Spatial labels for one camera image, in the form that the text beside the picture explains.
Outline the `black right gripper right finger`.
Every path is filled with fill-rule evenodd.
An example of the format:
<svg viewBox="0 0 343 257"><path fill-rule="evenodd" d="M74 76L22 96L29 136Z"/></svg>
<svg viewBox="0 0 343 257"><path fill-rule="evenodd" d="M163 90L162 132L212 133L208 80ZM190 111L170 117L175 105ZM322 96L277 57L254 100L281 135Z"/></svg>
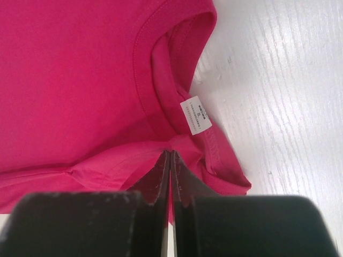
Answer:
<svg viewBox="0 0 343 257"><path fill-rule="evenodd" d="M337 256L316 206L300 196L221 196L170 156L176 256Z"/></svg>

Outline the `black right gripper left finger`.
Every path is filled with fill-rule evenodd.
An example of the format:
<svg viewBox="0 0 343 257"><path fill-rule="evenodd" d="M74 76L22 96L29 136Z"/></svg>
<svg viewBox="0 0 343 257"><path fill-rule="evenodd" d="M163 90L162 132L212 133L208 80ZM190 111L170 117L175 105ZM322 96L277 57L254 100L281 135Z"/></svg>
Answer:
<svg viewBox="0 0 343 257"><path fill-rule="evenodd" d="M1 256L166 256L170 153L126 191L32 193L1 231Z"/></svg>

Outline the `pink t shirt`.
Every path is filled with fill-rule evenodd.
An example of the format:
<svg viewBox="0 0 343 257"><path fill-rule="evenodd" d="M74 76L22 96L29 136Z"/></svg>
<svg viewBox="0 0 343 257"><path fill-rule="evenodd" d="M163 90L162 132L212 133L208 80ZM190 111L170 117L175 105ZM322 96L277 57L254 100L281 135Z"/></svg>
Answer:
<svg viewBox="0 0 343 257"><path fill-rule="evenodd" d="M33 192L126 190L164 150L245 195L189 94L216 19L212 1L1 1L1 213Z"/></svg>

